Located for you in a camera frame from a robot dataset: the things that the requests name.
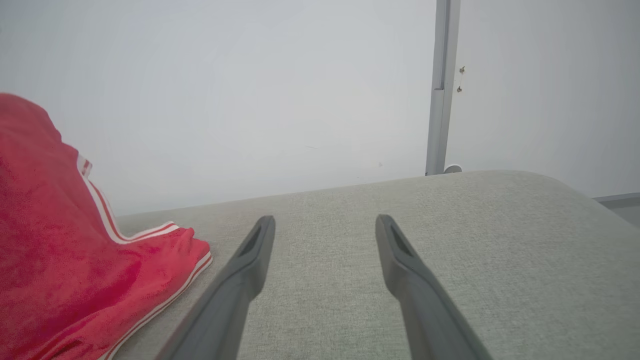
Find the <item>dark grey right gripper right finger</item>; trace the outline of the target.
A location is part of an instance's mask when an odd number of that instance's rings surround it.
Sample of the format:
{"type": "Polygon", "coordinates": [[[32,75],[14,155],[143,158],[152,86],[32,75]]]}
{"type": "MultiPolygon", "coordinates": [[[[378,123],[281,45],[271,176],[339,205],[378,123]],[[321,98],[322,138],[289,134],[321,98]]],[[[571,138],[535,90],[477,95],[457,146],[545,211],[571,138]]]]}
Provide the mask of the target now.
{"type": "Polygon", "coordinates": [[[393,217],[375,220],[382,276],[398,300],[414,360],[491,360],[489,351],[393,217]]]}

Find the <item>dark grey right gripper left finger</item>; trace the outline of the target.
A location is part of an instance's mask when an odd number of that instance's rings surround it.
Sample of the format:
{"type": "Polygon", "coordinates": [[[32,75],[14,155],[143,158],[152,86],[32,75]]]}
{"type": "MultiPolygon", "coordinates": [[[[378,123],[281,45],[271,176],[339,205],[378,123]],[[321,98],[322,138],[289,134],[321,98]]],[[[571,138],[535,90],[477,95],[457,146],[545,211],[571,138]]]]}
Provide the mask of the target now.
{"type": "Polygon", "coordinates": [[[262,292],[275,239],[271,215],[242,244],[180,322],[158,360],[235,360],[250,303],[262,292]]]}

